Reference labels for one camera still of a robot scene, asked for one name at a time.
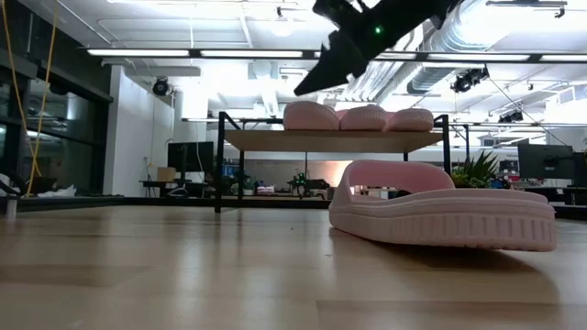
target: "floor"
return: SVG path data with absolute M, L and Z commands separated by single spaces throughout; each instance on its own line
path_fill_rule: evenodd
M 541 254 L 376 244 L 317 210 L 20 214 L 0 224 L 0 328 L 585 329 L 586 224 Z

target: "green plant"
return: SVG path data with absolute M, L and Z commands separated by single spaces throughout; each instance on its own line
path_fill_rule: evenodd
M 245 190 L 253 190 L 255 189 L 255 179 L 251 178 L 249 175 L 245 174 L 245 181 L 243 182 L 243 189 Z
M 497 156 L 492 157 L 492 152 L 485 155 L 482 151 L 478 159 L 473 158 L 464 167 L 454 169 L 450 177 L 457 188 L 489 188 L 496 170 Z

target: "yellow cable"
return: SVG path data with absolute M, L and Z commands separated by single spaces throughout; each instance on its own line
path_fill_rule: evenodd
M 51 73 L 51 63 L 53 62 L 53 45 L 55 44 L 55 32 L 57 31 L 57 12 L 59 9 L 59 3 L 55 1 L 55 10 L 53 13 L 53 31 L 51 32 L 51 43 L 49 46 L 49 60 L 47 61 L 47 74 L 45 74 L 45 92 L 43 93 L 43 102 L 40 106 L 39 125 L 37 126 L 37 141 L 35 141 L 35 153 L 33 154 L 33 163 L 37 162 L 37 156 L 39 154 L 39 142 L 40 142 L 40 129 L 43 125 L 43 114 L 45 113 L 45 104 L 47 103 L 47 91 L 49 90 L 49 76 Z M 35 169 L 34 166 L 30 170 L 30 178 L 28 179 L 27 197 L 30 196 L 30 189 L 33 186 L 35 180 Z
M 8 19 L 6 15 L 6 3 L 5 0 L 2 0 L 2 15 L 4 19 L 4 30 L 6 32 L 6 46 L 8 47 L 8 59 L 10 60 L 10 69 L 12 69 L 12 82 L 15 85 L 15 91 L 17 93 L 17 103 L 18 103 L 18 111 L 20 112 L 20 119 L 22 120 L 22 128 L 25 131 L 25 138 L 28 139 L 28 147 L 30 148 L 30 154 L 33 154 L 33 145 L 30 142 L 30 138 L 27 135 L 27 118 L 25 117 L 25 112 L 22 108 L 22 101 L 20 100 L 20 92 L 18 91 L 18 83 L 17 83 L 17 70 L 15 69 L 14 59 L 12 58 L 12 47 L 10 45 L 10 32 L 8 31 Z M 37 164 L 36 160 L 33 160 L 32 164 L 33 170 L 37 170 L 37 174 L 41 176 L 39 165 Z

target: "cardboard box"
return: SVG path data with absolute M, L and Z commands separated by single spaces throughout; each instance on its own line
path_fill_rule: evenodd
M 175 168 L 157 168 L 158 182 L 173 182 L 175 180 Z

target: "pink slide sandal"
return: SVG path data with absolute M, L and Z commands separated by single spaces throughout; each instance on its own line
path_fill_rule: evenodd
M 338 130 L 340 119 L 334 109 L 310 101 L 285 106 L 283 127 L 286 130 Z
M 356 185 L 410 195 L 384 200 L 352 195 Z M 554 209 L 544 196 L 496 189 L 455 189 L 435 166 L 357 160 L 345 169 L 329 207 L 330 224 L 370 240 L 440 247 L 551 251 Z
M 340 118 L 340 130 L 381 131 L 388 116 L 377 105 L 365 105 L 349 109 Z
M 404 109 L 389 118 L 384 131 L 429 132 L 434 127 L 434 116 L 426 109 Z

